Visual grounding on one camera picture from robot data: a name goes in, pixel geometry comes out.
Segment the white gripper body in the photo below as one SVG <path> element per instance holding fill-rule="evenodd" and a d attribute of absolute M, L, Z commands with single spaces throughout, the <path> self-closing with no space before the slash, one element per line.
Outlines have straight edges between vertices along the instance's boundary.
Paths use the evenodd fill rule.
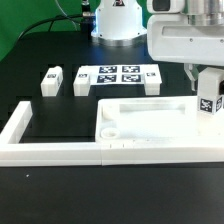
<path fill-rule="evenodd" d="M 192 26 L 183 14 L 155 14 L 147 45 L 155 61 L 224 66 L 224 25 Z"/>

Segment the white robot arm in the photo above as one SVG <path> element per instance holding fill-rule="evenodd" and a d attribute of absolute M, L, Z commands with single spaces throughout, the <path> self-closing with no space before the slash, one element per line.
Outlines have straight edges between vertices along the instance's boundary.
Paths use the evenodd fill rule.
<path fill-rule="evenodd" d="M 147 38 L 155 61 L 182 63 L 198 91 L 224 94 L 224 0 L 100 0 L 92 38 L 109 46 Z"/>

